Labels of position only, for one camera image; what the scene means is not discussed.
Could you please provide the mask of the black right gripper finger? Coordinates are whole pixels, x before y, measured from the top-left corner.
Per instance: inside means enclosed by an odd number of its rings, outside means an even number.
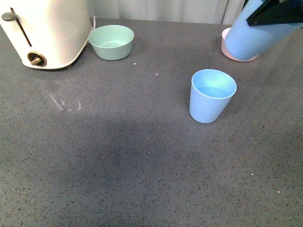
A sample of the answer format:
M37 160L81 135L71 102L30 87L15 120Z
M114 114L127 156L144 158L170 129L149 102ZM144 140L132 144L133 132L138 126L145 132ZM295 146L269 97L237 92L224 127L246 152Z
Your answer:
M246 19L249 26L303 22L302 0L266 0Z

